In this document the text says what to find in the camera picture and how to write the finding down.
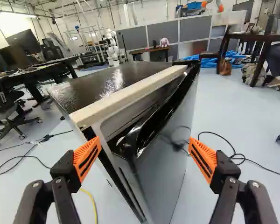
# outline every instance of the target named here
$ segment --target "yellow cable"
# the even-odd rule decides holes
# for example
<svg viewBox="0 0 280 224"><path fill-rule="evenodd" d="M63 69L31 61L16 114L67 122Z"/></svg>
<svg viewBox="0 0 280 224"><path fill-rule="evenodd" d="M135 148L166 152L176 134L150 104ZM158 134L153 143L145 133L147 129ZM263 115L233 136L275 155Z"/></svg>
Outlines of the yellow cable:
<svg viewBox="0 0 280 224"><path fill-rule="evenodd" d="M93 198L92 194L91 194L90 192L88 192L87 190L84 190L83 188L80 188L80 190L81 190L82 192L86 193L86 194L90 197L90 199L91 199L91 201L92 201L92 205L93 205L93 210L94 210L95 224L98 224L97 206L96 206L96 204L95 204L95 201L94 201L94 198Z"/></svg>

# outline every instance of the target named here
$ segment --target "pink stuffed toy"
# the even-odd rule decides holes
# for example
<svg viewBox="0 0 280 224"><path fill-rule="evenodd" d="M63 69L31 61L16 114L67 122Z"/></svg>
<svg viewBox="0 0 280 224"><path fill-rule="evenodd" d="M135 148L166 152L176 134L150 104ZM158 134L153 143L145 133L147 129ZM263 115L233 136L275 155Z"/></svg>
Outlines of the pink stuffed toy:
<svg viewBox="0 0 280 224"><path fill-rule="evenodd" d="M166 37L164 37L160 40L160 47L166 48L167 46L169 46L169 40Z"/></svg>

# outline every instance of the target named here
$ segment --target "gray floor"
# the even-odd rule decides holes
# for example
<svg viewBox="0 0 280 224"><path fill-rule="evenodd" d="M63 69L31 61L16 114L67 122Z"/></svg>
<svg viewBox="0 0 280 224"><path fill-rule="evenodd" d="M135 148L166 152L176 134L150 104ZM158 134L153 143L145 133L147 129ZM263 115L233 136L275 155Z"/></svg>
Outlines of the gray floor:
<svg viewBox="0 0 280 224"><path fill-rule="evenodd" d="M89 73L90 71L78 72L78 75ZM28 101L27 108L33 103ZM27 135L26 140L19 140L17 133L11 131L1 140L1 148L34 141L48 133L70 130L66 121L59 120L61 114L54 105L46 111L37 107L27 118L36 116L43 119L42 124L32 123L20 127ZM201 70L192 137L196 138L201 131L216 132L224 136L239 153L280 172L280 145L275 143L275 138L280 134L280 91L244 85L240 70L233 70L230 77L215 75L214 69ZM78 147L73 133L65 135L36 147L31 154L52 166L68 149ZM232 154L227 143L215 136L201 135L200 140L214 150L220 149L227 155ZM0 152L0 164L13 156L23 155L30 147L31 145L23 145ZM249 162L241 165L241 170L241 181L257 180L265 184L280 223L280 177ZM90 176L85 188L94 195L97 202L99 223L138 223L122 198L110 190L97 167L91 169ZM12 222L24 187L36 179L49 181L50 176L49 171L33 159L26 159L13 171L0 175L0 224ZM217 196L211 192L203 175L189 157L171 224L208 223L216 199ZM82 223L94 223L92 204L87 196L78 193L74 196L74 201L83 205L77 206ZM48 223L57 223L53 208L50 209L48 220ZM236 207L232 223L244 223L239 206Z"/></svg>

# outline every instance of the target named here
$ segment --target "cubicle partition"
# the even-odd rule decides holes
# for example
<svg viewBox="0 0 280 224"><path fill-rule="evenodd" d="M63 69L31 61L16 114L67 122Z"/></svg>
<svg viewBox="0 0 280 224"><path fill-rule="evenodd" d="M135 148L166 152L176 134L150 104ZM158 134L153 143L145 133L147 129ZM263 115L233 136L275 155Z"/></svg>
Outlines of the cubicle partition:
<svg viewBox="0 0 280 224"><path fill-rule="evenodd" d="M245 14L246 11L236 11L189 16L118 29L116 34L121 49L124 48L124 45L119 33L123 35L127 53L131 50L150 48L153 46L153 40L156 40L159 45L160 39L166 37L170 43L168 55L176 60L206 50L217 51L226 27L231 25L231 32L241 31ZM237 45L238 40L230 40L229 50L235 50Z"/></svg>

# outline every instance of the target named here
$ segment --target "computer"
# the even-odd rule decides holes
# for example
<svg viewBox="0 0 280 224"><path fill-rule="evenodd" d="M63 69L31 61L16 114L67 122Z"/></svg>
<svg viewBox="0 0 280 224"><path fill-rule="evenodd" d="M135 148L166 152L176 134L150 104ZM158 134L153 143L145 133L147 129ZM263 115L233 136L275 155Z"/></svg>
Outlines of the computer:
<svg viewBox="0 0 280 224"><path fill-rule="evenodd" d="M0 49L0 54L7 64L7 70L26 69L31 65L22 47L13 45Z"/></svg>
<svg viewBox="0 0 280 224"><path fill-rule="evenodd" d="M10 46L20 46L26 55L36 54L41 52L41 47L31 29L24 30L6 38Z"/></svg>

